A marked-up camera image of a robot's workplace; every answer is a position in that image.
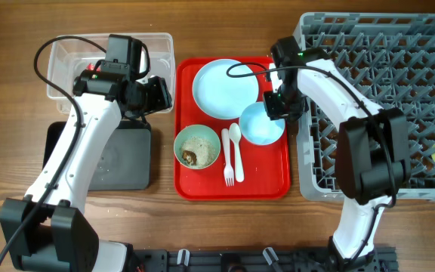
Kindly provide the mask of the light blue bowl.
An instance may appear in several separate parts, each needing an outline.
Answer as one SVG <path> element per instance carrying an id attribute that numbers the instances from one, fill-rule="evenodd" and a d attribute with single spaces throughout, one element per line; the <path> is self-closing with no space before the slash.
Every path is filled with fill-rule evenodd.
<path id="1" fill-rule="evenodd" d="M 252 144 L 266 146 L 278 141 L 285 131 L 285 120 L 272 120 L 263 102 L 246 107 L 239 117 L 239 127 L 244 138 Z"/>

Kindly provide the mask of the red snack wrapper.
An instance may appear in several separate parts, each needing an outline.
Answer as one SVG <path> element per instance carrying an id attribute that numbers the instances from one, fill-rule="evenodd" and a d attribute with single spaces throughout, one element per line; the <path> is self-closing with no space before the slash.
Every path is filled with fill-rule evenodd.
<path id="1" fill-rule="evenodd" d="M 86 69 L 92 70 L 92 71 L 97 71 L 97 68 L 95 67 L 95 65 L 93 63 L 88 64 Z"/>

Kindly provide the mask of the white plastic spoon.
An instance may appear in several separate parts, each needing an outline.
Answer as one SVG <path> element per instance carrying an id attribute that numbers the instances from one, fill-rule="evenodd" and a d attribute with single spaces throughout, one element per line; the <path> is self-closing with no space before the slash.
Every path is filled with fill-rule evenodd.
<path id="1" fill-rule="evenodd" d="M 229 129 L 230 140 L 234 145 L 234 153 L 235 153 L 235 176 L 238 182 L 243 182 L 245 179 L 244 169 L 242 165 L 242 157 L 239 147 L 239 142 L 242 137 L 242 133 L 240 127 L 237 123 L 232 123 Z"/>

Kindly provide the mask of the light blue plate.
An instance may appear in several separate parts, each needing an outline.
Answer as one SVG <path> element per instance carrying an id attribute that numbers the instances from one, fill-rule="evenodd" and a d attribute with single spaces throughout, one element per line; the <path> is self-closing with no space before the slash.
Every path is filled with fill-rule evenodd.
<path id="1" fill-rule="evenodd" d="M 239 61 L 218 59 L 204 65 L 193 80 L 193 98 L 199 109 L 215 119 L 237 119 L 255 103 L 259 84 L 255 76 L 232 78 L 227 70 Z"/>

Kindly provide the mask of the white plastic fork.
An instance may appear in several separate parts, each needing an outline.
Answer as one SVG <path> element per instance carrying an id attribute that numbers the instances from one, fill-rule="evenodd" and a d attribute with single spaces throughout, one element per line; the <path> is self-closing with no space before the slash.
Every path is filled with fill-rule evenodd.
<path id="1" fill-rule="evenodd" d="M 231 155 L 230 155 L 230 134 L 227 128 L 223 128 L 221 131 L 221 143 L 224 152 L 224 180 L 227 187 L 232 187 L 234 185 L 234 170 L 231 165 Z"/>

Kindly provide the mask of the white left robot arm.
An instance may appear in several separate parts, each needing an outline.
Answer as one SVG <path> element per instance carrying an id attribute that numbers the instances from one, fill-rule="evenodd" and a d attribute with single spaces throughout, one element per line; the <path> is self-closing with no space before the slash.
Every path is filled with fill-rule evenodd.
<path id="1" fill-rule="evenodd" d="M 24 271 L 127 271 L 133 247 L 100 240 L 85 219 L 94 170 L 123 115 L 144 116 L 171 106 L 165 80 L 86 70 L 69 96 L 72 109 L 42 173 L 22 199 L 6 199 L 0 223 L 6 255 Z"/>

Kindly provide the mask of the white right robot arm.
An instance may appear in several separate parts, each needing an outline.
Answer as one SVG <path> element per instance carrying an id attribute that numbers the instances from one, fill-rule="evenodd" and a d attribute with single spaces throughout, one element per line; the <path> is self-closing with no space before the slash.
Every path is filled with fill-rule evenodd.
<path id="1" fill-rule="evenodd" d="M 396 205 L 400 186 L 411 176 L 406 117 L 362 95 L 320 48 L 276 45 L 271 55 L 274 66 L 267 76 L 281 84 L 264 93 L 269 118 L 296 120 L 309 97 L 338 131 L 335 177 L 345 200 L 329 240 L 328 266 L 340 271 L 362 266 L 372 260 L 382 213 Z"/>

